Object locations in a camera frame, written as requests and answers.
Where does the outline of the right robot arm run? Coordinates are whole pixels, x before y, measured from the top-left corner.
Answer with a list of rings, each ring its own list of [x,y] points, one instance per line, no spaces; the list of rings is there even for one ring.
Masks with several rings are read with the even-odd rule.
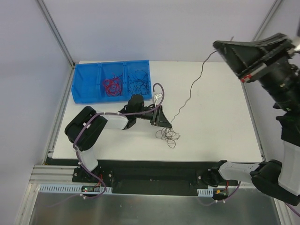
[[[284,111],[276,120],[281,126],[283,160],[243,164],[219,161],[211,180],[253,184],[260,192],[286,204],[300,203],[300,68],[292,59],[300,52],[300,38],[277,33],[254,42],[217,40],[214,49],[242,83],[259,82],[274,100],[273,108]]]

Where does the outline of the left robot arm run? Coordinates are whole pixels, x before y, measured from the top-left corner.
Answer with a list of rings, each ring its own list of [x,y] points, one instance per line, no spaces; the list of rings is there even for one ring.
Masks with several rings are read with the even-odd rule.
[[[82,175],[88,182],[95,182],[99,177],[93,145],[104,129],[126,130],[137,119],[148,120],[156,127],[172,128],[158,100],[163,100],[163,94],[155,95],[153,104],[145,106],[143,96],[134,94],[117,113],[97,112],[91,106],[86,106],[66,126],[64,133],[73,144],[79,165],[84,168]]]

